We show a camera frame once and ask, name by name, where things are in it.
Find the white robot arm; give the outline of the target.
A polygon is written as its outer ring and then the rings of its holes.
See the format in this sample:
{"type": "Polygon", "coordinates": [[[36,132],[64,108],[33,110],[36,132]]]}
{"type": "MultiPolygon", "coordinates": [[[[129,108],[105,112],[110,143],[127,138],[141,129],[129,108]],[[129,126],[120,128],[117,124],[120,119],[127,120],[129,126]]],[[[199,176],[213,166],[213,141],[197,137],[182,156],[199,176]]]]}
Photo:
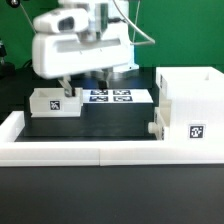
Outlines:
{"type": "Polygon", "coordinates": [[[134,69],[128,25],[111,0],[58,0],[59,7],[33,20],[32,63],[37,75],[58,79],[71,93],[72,75],[134,69]]]}

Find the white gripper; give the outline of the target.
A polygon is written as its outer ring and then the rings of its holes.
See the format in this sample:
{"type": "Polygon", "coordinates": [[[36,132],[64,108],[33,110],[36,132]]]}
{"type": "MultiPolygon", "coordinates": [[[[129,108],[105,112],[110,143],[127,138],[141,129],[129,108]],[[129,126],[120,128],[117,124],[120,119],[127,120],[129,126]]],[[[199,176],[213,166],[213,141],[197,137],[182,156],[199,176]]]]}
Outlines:
{"type": "MultiPolygon", "coordinates": [[[[36,17],[33,25],[33,69],[42,78],[104,69],[99,87],[108,88],[113,76],[111,67],[123,66],[131,59],[128,26],[124,22],[109,24],[98,40],[85,40],[90,28],[90,16],[85,9],[55,9],[36,17]]],[[[66,97],[75,96],[66,78],[59,79],[59,83],[66,97]]]]}

